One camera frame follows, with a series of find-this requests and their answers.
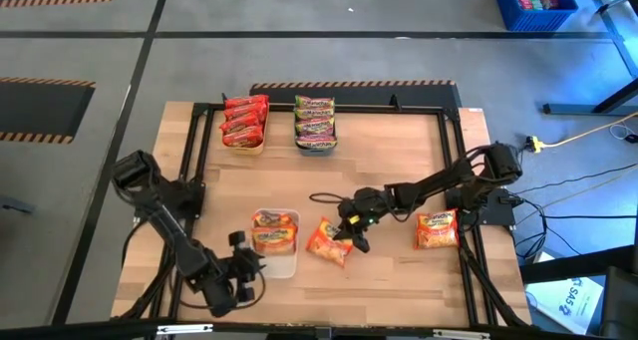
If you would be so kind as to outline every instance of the clear plastic container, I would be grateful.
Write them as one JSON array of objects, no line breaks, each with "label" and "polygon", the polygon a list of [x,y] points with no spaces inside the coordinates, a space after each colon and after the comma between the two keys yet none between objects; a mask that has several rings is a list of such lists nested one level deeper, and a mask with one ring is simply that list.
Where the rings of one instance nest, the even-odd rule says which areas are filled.
[{"label": "clear plastic container", "polygon": [[[286,213],[290,214],[292,217],[292,221],[297,225],[297,234],[295,235],[295,252],[292,255],[275,255],[275,256],[265,256],[259,262],[262,265],[266,265],[261,272],[263,276],[270,279],[287,279],[291,278],[295,271],[297,270],[297,254],[299,253],[299,222],[301,220],[301,216],[296,210],[292,209],[275,209],[275,208],[260,208],[255,213],[259,211],[268,211],[272,213]],[[252,236],[250,237],[250,246],[254,249],[254,244],[252,242]]]}]

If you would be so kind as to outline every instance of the gray floor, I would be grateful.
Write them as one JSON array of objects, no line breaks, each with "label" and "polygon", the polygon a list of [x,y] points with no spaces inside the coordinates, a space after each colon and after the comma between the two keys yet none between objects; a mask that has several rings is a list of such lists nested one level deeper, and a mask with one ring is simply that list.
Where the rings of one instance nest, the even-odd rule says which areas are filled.
[{"label": "gray floor", "polygon": [[[167,0],[161,30],[502,31],[493,0]],[[144,31],[156,0],[112,5],[0,9],[0,30]],[[605,31],[592,0],[561,31]],[[133,72],[141,40],[0,40],[0,76],[97,82],[97,92],[69,146],[0,143],[5,193],[38,206],[32,216],[2,212],[0,327],[48,321],[77,239],[98,169]],[[156,40],[120,155],[150,150],[166,101],[218,102],[255,82],[452,79],[465,107],[484,108],[491,139],[519,143],[534,134],[548,143],[611,122],[544,116],[546,102],[594,104],[630,81],[608,40]],[[631,121],[634,130],[638,123]],[[638,150],[602,131],[540,155],[525,155],[525,176],[512,190],[636,162]],[[527,194],[548,203],[609,177]],[[638,171],[548,214],[635,213]],[[530,210],[516,210],[518,218]],[[109,193],[70,314],[104,320],[119,278],[120,251],[132,210]],[[581,252],[630,243],[630,220],[554,220],[550,226]],[[516,232],[540,230],[533,217]],[[569,255],[553,235],[546,247]]]}]

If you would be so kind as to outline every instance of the wooden tabletop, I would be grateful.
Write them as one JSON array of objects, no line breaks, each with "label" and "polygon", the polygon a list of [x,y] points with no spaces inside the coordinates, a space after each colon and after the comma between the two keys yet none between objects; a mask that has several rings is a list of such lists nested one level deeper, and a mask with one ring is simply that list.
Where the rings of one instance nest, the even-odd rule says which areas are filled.
[{"label": "wooden tabletop", "polygon": [[[169,102],[164,109],[154,148],[162,174],[177,177],[192,103]],[[468,149],[489,143],[482,110],[460,109]],[[227,236],[248,230],[259,208],[291,208],[301,215],[299,243],[305,244],[326,216],[338,224],[334,204],[308,199],[327,191],[352,196],[363,186],[381,187],[416,181],[442,170],[444,161],[436,117],[421,115],[337,114],[339,145],[328,158],[299,155],[292,142],[292,113],[271,113],[261,156],[235,156],[221,144],[215,113],[205,168],[206,198],[194,237],[218,256],[230,254]],[[448,125],[453,135],[452,125]],[[445,210],[442,195],[428,199],[418,212]],[[398,223],[386,216],[370,228],[367,254],[354,250],[345,268],[306,252],[297,252],[290,279],[268,279],[257,305],[234,311],[224,322],[331,324],[333,326],[468,326],[466,301],[455,248],[415,250],[416,217]],[[482,226],[489,276],[507,303],[529,322],[522,281],[511,236],[502,227]],[[129,246],[112,314],[128,310],[155,276],[162,241],[149,225]],[[261,287],[255,282],[255,291]],[[479,283],[474,280],[478,317],[485,320]],[[182,299],[203,304],[201,294],[182,292]],[[164,301],[163,311],[167,309]],[[181,306],[181,320],[211,321],[206,310]]]}]

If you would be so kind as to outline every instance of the snack packet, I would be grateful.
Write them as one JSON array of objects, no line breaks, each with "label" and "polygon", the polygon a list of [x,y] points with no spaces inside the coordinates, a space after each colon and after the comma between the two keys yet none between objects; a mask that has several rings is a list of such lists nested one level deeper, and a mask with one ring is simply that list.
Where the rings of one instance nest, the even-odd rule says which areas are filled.
[{"label": "snack packet", "polygon": [[252,215],[254,226],[261,227],[277,227],[285,225],[294,225],[292,216],[287,213],[274,213],[261,210]]},{"label": "snack packet", "polygon": [[239,106],[252,105],[256,103],[268,103],[268,96],[266,95],[255,95],[248,97],[237,97],[227,99],[223,102],[225,104],[226,109],[231,109]]},{"label": "snack packet", "polygon": [[223,114],[226,116],[227,121],[245,116],[249,113],[254,113],[259,119],[259,122],[263,123],[266,120],[266,114],[268,113],[268,105],[262,102],[262,103],[255,103],[255,104],[250,104],[245,106],[233,107],[223,111]]},{"label": "snack packet", "polygon": [[323,135],[332,136],[334,133],[335,118],[321,118],[299,121],[295,129],[300,136]]},{"label": "snack packet", "polygon": [[295,109],[295,115],[300,120],[310,120],[316,118],[327,118],[335,115],[334,107],[313,108],[313,109]]},{"label": "snack packet", "polygon": [[417,219],[415,249],[459,245],[456,210],[418,214]]},{"label": "snack packet", "polygon": [[261,255],[288,255],[295,252],[295,226],[254,227],[252,244]]},{"label": "snack packet", "polygon": [[301,136],[295,141],[297,146],[311,150],[327,150],[337,146],[337,139],[334,136]]},{"label": "snack packet", "polygon": [[259,123],[259,119],[257,118],[257,115],[255,115],[254,113],[249,113],[245,116],[237,117],[228,122],[224,122],[221,124],[221,126],[219,126],[219,128],[225,135],[228,135],[231,133],[241,131],[250,126],[259,126],[259,125],[260,123]]},{"label": "snack packet", "polygon": [[335,99],[311,99],[305,96],[295,96],[295,105],[298,108],[333,108],[335,107]]},{"label": "snack packet", "polygon": [[263,131],[261,126],[251,126],[239,132],[231,133],[221,138],[227,147],[253,148],[263,142]]},{"label": "snack packet", "polygon": [[308,239],[306,250],[343,267],[346,264],[346,256],[352,250],[352,240],[333,240],[332,238],[338,232],[338,227],[333,226],[328,219],[322,217],[319,227]]}]

